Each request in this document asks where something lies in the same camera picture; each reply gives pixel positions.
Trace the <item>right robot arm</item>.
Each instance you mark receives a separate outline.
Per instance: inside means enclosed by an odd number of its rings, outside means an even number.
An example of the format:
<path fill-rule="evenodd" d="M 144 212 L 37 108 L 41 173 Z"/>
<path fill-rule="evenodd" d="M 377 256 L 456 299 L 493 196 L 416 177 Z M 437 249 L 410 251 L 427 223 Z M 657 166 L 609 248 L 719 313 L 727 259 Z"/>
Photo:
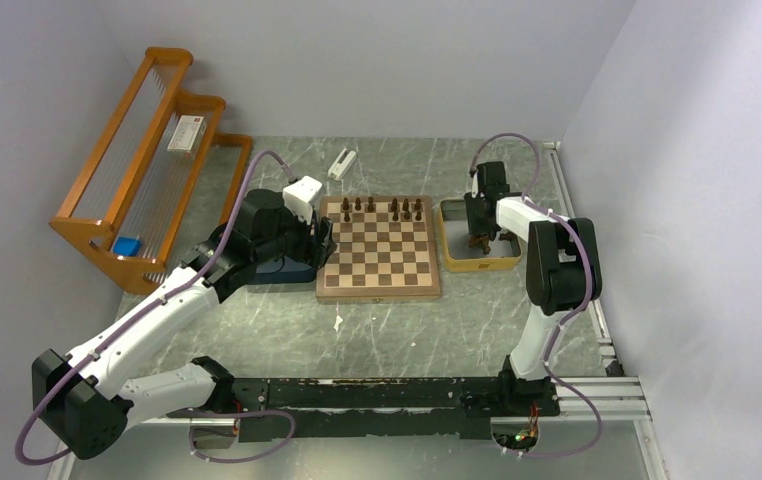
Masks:
<path fill-rule="evenodd" d="M 601 293 L 595 228 L 587 218 L 557 214 L 513 192 L 500 161 L 476 165 L 469 177 L 468 247 L 488 254 L 492 241 L 515 238 L 527 248 L 525 286 L 532 308 L 496 389 L 499 406 L 519 414 L 533 403 L 535 390 L 554 378 L 550 358 L 566 327 Z"/>

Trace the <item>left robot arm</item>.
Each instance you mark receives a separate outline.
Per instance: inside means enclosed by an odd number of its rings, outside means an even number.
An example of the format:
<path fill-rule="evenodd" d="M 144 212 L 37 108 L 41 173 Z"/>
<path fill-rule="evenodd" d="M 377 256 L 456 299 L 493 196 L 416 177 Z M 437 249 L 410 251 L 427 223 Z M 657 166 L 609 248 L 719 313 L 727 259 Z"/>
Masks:
<path fill-rule="evenodd" d="M 240 194 L 228 221 L 122 319 L 65 355 L 49 349 L 34 360 L 30 419 L 41 420 L 68 452 L 85 460 L 130 428 L 181 409 L 211 416 L 244 412 L 233 376 L 210 357 L 149 377 L 132 372 L 185 325 L 249 284 L 259 266 L 285 258 L 324 266 L 335 243 L 331 220 L 317 212 L 322 190 L 305 177 L 280 192 Z"/>

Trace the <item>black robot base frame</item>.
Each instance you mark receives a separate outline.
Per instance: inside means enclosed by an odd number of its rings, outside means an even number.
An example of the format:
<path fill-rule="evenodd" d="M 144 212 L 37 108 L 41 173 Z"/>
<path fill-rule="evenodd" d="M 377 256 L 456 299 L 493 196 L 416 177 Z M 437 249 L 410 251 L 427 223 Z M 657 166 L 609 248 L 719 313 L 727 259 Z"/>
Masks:
<path fill-rule="evenodd" d="M 240 424 L 243 442 L 277 438 L 296 423 L 298 438 L 456 435 L 490 440 L 499 418 L 556 417 L 561 408 L 550 380 L 519 396 L 501 395 L 495 377 L 237 378 L 221 381 L 193 409 L 216 414 L 249 413 Z"/>

